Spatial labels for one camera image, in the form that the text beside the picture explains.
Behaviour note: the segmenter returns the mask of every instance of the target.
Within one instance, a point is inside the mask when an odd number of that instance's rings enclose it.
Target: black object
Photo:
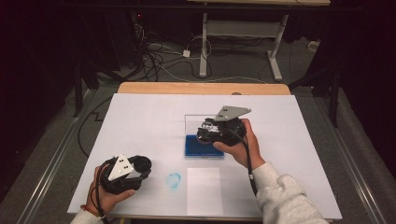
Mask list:
[[[151,160],[142,156],[131,157],[128,159],[128,162],[131,163],[140,176],[126,178],[128,175],[123,175],[114,180],[108,180],[117,159],[118,158],[113,158],[110,160],[108,166],[104,168],[100,176],[100,183],[105,191],[112,194],[120,194],[127,189],[140,189],[142,186],[142,181],[149,177],[149,173],[151,173]]]
[[[239,118],[227,121],[205,119],[202,128],[198,128],[197,138],[203,143],[222,142],[232,147],[240,143],[241,138],[243,138],[246,133],[245,126]]]

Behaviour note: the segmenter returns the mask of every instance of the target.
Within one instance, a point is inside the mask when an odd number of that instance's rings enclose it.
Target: table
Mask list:
[[[259,5],[281,5],[281,6],[328,6],[330,0],[189,0],[193,2],[203,2],[205,5],[210,3],[238,3],[238,4],[259,4]],[[282,40],[283,32],[286,28],[286,22],[289,15],[283,15],[280,22],[257,22],[257,21],[215,21],[208,20],[207,13],[204,13],[203,31],[202,31],[202,53],[200,61],[200,77],[206,77],[207,65],[207,47],[206,42],[208,35],[226,35],[226,36],[251,36],[251,37],[274,37],[275,43],[272,50],[267,50],[267,56],[271,65],[273,75],[276,81],[282,80],[282,75],[276,61],[276,53]]]
[[[248,95],[229,95],[236,92]],[[280,84],[121,84],[119,93],[113,97],[68,212],[76,213],[77,204],[83,203],[93,167],[112,155],[127,153],[128,157],[149,157],[153,162],[152,172],[134,199],[122,202],[111,216],[260,220],[262,214],[251,192],[247,171],[232,156],[226,155],[222,160],[189,160],[183,155],[185,116],[217,113],[222,104],[251,105],[252,112],[248,118],[255,124],[256,134],[272,139],[260,141],[262,148],[266,148],[264,157],[273,161],[281,174],[288,173],[299,179],[308,195],[313,197],[314,204],[324,213],[323,216],[341,218],[297,102],[288,88]],[[293,155],[289,158],[300,163],[294,163],[292,169],[288,168],[290,159],[285,158],[284,153],[290,152],[279,153],[284,150],[282,148],[291,148]],[[205,194],[193,191],[196,182],[202,183],[195,179],[196,175],[192,175],[197,173],[215,175],[208,178],[210,181],[207,183],[204,182]],[[181,176],[176,189],[167,185],[167,178],[174,174]],[[311,178],[317,178],[318,183],[313,184]],[[197,209],[196,195],[208,197],[210,203],[205,203],[204,209]]]

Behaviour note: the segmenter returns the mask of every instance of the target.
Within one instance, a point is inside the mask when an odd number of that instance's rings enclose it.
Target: white sleeve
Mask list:
[[[99,217],[81,209],[70,224],[103,224],[103,222]]]
[[[266,162],[253,171],[262,223],[328,223],[290,175]]]

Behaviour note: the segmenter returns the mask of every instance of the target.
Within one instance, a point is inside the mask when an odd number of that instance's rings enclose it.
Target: dark background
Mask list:
[[[158,2],[185,1],[151,0],[146,3]],[[63,10],[50,0],[3,1],[1,5],[0,162],[10,168],[0,177],[0,200],[18,176],[50,119],[65,104],[64,98],[74,85],[76,62],[90,60],[110,70],[120,70],[121,64],[133,63],[133,58],[138,57],[125,13],[81,15]],[[290,16],[284,39],[289,42],[302,36],[321,39],[308,76],[328,62],[342,59],[338,63],[341,87],[379,155],[395,175],[395,3],[349,0],[332,1],[332,5],[362,5],[366,12],[361,16],[346,14],[331,19],[328,15]],[[181,45],[189,44],[192,35],[199,34],[202,29],[199,14],[146,12],[142,16],[145,29]],[[221,15],[230,16],[237,18],[233,14]],[[84,71],[82,76],[87,84],[94,82],[92,74],[97,71]],[[309,85],[330,86],[330,82],[329,76],[323,76]]]

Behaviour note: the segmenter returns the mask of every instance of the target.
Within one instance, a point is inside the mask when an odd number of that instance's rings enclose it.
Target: hand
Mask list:
[[[91,209],[93,212],[96,212],[96,214],[99,215],[99,212],[95,207],[95,206],[97,206],[95,179],[96,179],[96,176],[98,175],[98,171],[99,171],[99,167],[96,167],[95,176],[91,183],[90,191],[88,192],[86,206],[89,209]],[[116,206],[117,203],[124,201],[125,199],[131,197],[132,195],[134,195],[134,189],[128,189],[128,190],[125,190],[123,193],[116,195],[116,194],[111,194],[111,193],[106,192],[102,188],[102,186],[99,186],[99,200],[100,200],[100,204],[101,204],[101,207],[102,207],[105,215],[107,215],[111,210],[113,210],[114,206]]]
[[[251,168],[252,170],[254,170],[257,167],[265,164],[265,160],[260,155],[259,142],[257,141],[257,137],[251,129],[250,121],[248,119],[241,120],[247,130],[247,134],[245,135],[245,141],[247,141],[249,147]],[[245,147],[242,143],[238,143],[233,147],[229,147],[224,143],[215,142],[213,144],[213,147],[217,148],[220,151],[233,155],[233,158],[237,162],[248,168],[247,151],[245,150]]]

